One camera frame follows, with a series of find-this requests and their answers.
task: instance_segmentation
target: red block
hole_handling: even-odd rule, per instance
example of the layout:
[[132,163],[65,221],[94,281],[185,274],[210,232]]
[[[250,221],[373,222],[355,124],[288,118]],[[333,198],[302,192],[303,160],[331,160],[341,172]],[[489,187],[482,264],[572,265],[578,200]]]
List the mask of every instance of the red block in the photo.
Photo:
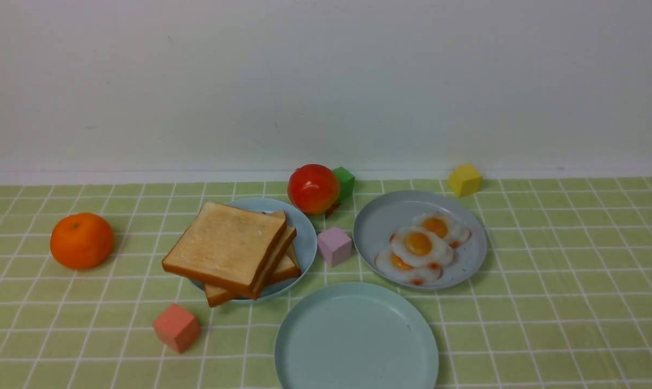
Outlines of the red block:
[[172,304],[153,321],[153,329],[161,342],[182,354],[200,335],[196,316]]

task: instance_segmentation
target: plate rim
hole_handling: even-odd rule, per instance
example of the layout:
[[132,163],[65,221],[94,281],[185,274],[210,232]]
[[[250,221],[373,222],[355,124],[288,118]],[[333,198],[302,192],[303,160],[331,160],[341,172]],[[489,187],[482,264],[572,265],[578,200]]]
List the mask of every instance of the plate rim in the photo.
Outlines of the plate rim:
[[[313,249],[313,254],[310,253],[309,256],[308,256],[308,258],[309,258],[308,266],[306,266],[305,269],[300,269],[301,270],[301,275],[298,276],[296,279],[294,279],[294,281],[292,281],[291,283],[286,285],[281,290],[277,290],[277,291],[275,291],[275,292],[273,292],[271,294],[267,294],[265,296],[260,296],[256,300],[253,300],[251,298],[233,298],[232,300],[228,301],[228,303],[244,304],[244,305],[261,303],[261,302],[264,302],[266,300],[269,300],[269,299],[272,299],[272,298],[275,298],[275,297],[279,297],[284,293],[287,293],[289,290],[291,290],[291,288],[294,287],[294,285],[296,283],[298,283],[302,278],[304,278],[304,276],[309,271],[309,269],[311,269],[311,266],[313,266],[313,264],[315,263],[316,254],[318,253],[316,228],[311,223],[311,220],[309,220],[309,218],[303,212],[301,212],[301,210],[297,209],[297,207],[293,206],[292,204],[288,204],[286,202],[281,202],[280,200],[277,200],[277,199],[267,199],[266,197],[247,197],[247,198],[244,198],[244,199],[232,200],[231,202],[225,203],[225,205],[226,206],[237,207],[238,209],[247,210],[245,207],[243,207],[243,203],[246,203],[246,202],[266,202],[267,204],[273,204],[276,207],[279,207],[279,209],[276,209],[273,212],[277,212],[279,210],[285,210],[286,207],[289,207],[289,209],[293,209],[294,211],[298,212],[302,217],[304,217],[304,219],[306,219],[309,226],[311,226],[311,228],[308,231],[309,232],[308,235],[309,235],[310,238],[312,238],[310,240],[313,241],[314,249]],[[196,288],[199,288],[198,285],[196,285],[190,278],[187,278],[187,279],[192,283],[192,285],[194,285]]]
[[[467,211],[467,213],[469,214],[469,216],[471,216],[472,219],[473,219],[473,220],[477,223],[477,225],[481,228],[481,232],[482,232],[482,234],[479,234],[479,236],[477,236],[477,234],[475,234],[475,236],[478,237],[478,238],[480,239],[481,244],[482,244],[482,246],[484,247],[484,253],[483,253],[482,256],[481,256],[481,259],[479,259],[479,261],[477,261],[477,265],[476,265],[476,267],[475,267],[474,269],[472,269],[472,271],[467,271],[467,272],[466,272],[466,275],[462,276],[461,278],[457,278],[456,280],[452,281],[451,283],[449,283],[449,284],[447,284],[447,285],[439,285],[439,286],[431,286],[431,285],[427,285],[427,286],[424,286],[424,285],[408,285],[408,284],[400,283],[399,281],[395,281],[395,280],[392,280],[392,279],[388,278],[387,276],[385,276],[385,274],[381,273],[378,269],[376,269],[376,266],[373,266],[373,264],[370,264],[370,263],[369,263],[369,261],[365,258],[365,256],[363,256],[362,252],[360,251],[360,246],[361,246],[361,244],[360,244],[360,246],[357,245],[357,242],[358,242],[358,239],[357,239],[357,236],[358,236],[357,231],[359,231],[359,230],[361,229],[361,227],[358,227],[358,224],[362,224],[362,219],[360,218],[360,215],[363,214],[363,213],[365,213],[365,211],[366,211],[367,209],[372,209],[373,207],[375,207],[377,203],[383,202],[383,201],[385,200],[386,197],[391,196],[391,195],[400,195],[400,194],[410,194],[410,195],[419,195],[419,194],[424,194],[424,195],[427,195],[427,196],[428,196],[428,195],[432,195],[432,196],[437,197],[438,199],[440,199],[440,201],[454,203],[454,204],[456,204],[458,207],[461,207],[462,209],[464,209],[464,210]],[[378,196],[378,197],[375,197],[375,199],[371,200],[370,202],[368,202],[368,203],[367,203],[367,204],[366,204],[366,205],[365,205],[361,210],[359,210],[359,211],[357,212],[357,216],[355,216],[355,222],[354,222],[354,224],[353,224],[353,226],[352,226],[352,242],[353,242],[355,248],[357,249],[357,253],[359,254],[359,256],[362,257],[362,260],[367,264],[367,266],[368,266],[368,267],[369,267],[369,268],[370,268],[370,269],[371,269],[375,274],[379,275],[380,277],[384,278],[384,279],[387,280],[387,281],[390,281],[390,283],[395,283],[396,285],[402,286],[402,287],[404,287],[404,288],[408,288],[408,289],[411,289],[411,290],[419,290],[419,291],[439,291],[439,290],[446,290],[446,289],[448,289],[448,288],[452,288],[453,286],[456,286],[456,285],[458,285],[458,284],[464,283],[464,281],[469,280],[469,278],[471,278],[472,276],[474,276],[474,275],[477,273],[477,271],[479,271],[479,269],[482,268],[482,264],[483,264],[484,261],[486,260],[486,258],[487,258],[487,253],[488,253],[486,229],[484,228],[484,226],[482,226],[482,224],[481,224],[481,223],[479,222],[479,220],[474,216],[474,214],[472,214],[472,212],[471,212],[469,209],[467,209],[467,207],[465,207],[464,205],[460,204],[460,203],[457,202],[456,200],[451,199],[450,197],[446,197],[446,196],[444,196],[444,195],[442,195],[442,194],[439,194],[439,193],[436,193],[436,192],[430,192],[430,191],[427,191],[427,190],[415,190],[415,189],[411,189],[411,190],[397,190],[397,191],[394,191],[394,192],[384,193],[384,194],[381,194],[381,195]]]
[[284,389],[291,389],[289,387],[286,387],[286,382],[283,379],[284,377],[280,374],[280,369],[279,366],[281,364],[281,359],[278,358],[279,350],[283,350],[283,347],[280,347],[279,345],[283,343],[286,339],[286,337],[289,336],[289,329],[288,325],[293,323],[296,319],[294,318],[295,315],[301,315],[303,314],[307,308],[313,307],[313,303],[318,302],[318,300],[321,300],[321,296],[327,295],[329,292],[330,293],[336,293],[336,296],[343,297],[343,296],[354,296],[354,295],[359,295],[359,296],[370,296],[370,294],[367,293],[362,293],[361,291],[371,291],[372,293],[384,293],[387,297],[390,297],[390,300],[387,301],[388,307],[392,308],[400,308],[400,307],[406,307],[410,312],[412,312],[412,315],[414,315],[414,318],[410,318],[409,315],[405,315],[406,317],[409,318],[409,320],[413,321],[413,327],[416,327],[416,329],[421,332],[420,336],[422,337],[422,344],[423,347],[425,348],[425,354],[427,354],[428,357],[431,357],[432,360],[430,361],[430,369],[431,372],[428,374],[427,379],[428,382],[425,382],[425,384],[429,384],[428,387],[433,387],[436,384],[437,379],[439,378],[439,347],[436,342],[436,337],[434,336],[434,332],[432,332],[431,325],[429,322],[424,318],[422,313],[412,304],[407,300],[407,298],[402,297],[401,295],[388,290],[384,286],[372,284],[372,283],[366,283],[365,281],[346,281],[345,283],[334,283],[330,285],[323,286],[321,288],[318,288],[318,290],[315,290],[308,295],[304,296],[301,298],[287,313],[285,318],[280,323],[280,327],[278,329],[277,335],[275,337],[275,342],[274,342],[274,348],[273,348],[273,361],[274,361],[274,367],[275,367],[275,374],[278,379],[278,383],[283,387]]

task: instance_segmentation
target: egg yolk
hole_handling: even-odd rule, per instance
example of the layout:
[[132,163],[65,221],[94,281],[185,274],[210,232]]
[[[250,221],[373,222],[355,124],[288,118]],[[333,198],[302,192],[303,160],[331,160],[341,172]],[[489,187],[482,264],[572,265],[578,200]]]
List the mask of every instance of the egg yolk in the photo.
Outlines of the egg yolk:
[[436,219],[434,217],[426,219],[424,223],[422,223],[422,227],[434,232],[434,234],[440,238],[444,238],[446,234],[448,234],[448,226],[446,226],[441,219]]
[[397,267],[400,270],[414,269],[414,267],[405,263],[405,261],[403,261],[402,258],[398,257],[396,254],[391,254],[391,262],[393,263],[393,266]]
[[405,237],[405,248],[415,256],[426,256],[432,251],[432,240],[422,232],[410,232]]

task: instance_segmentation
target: blue plate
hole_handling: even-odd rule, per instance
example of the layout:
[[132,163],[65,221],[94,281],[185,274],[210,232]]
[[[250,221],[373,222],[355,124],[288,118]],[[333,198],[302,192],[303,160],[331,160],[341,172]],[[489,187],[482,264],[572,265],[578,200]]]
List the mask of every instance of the blue plate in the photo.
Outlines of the blue plate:
[[283,389],[430,389],[439,350],[426,320],[382,286],[337,283],[303,298],[275,342]]
[[[300,210],[290,204],[281,202],[274,199],[264,199],[263,197],[256,197],[252,199],[241,199],[227,203],[229,206],[237,207],[238,209],[246,209],[252,212],[266,212],[272,213],[279,210],[284,210],[287,214],[287,222],[290,226],[297,229],[297,236],[293,241],[294,251],[297,253],[297,262],[301,269],[301,276],[299,278],[291,278],[289,280],[281,281],[280,283],[266,286],[261,293],[258,300],[250,298],[235,298],[232,300],[236,303],[256,303],[259,301],[267,300],[269,298],[280,296],[286,291],[290,290],[295,283],[298,283],[306,271],[314,263],[316,258],[316,230],[314,229],[311,220],[306,217]],[[203,284],[196,280],[190,280],[197,288],[203,290]]]
[[[465,224],[472,232],[469,241],[455,249],[455,259],[444,266],[443,276],[427,285],[398,283],[381,273],[374,265],[376,254],[388,245],[391,234],[423,213],[441,213]],[[442,290],[470,278],[484,263],[487,255],[487,237],[474,214],[459,202],[440,194],[421,190],[400,190],[376,197],[357,214],[353,227],[353,241],[368,266],[383,278],[415,290]]]

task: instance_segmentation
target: tomato stem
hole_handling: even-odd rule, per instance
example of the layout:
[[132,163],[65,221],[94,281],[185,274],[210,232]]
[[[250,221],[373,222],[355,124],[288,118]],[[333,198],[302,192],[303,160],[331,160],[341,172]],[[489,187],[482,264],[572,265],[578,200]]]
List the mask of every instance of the tomato stem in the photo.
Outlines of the tomato stem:
[[335,203],[329,207],[329,209],[326,210],[326,219],[328,219],[333,214],[333,212],[338,209],[338,207],[340,207],[340,203]]

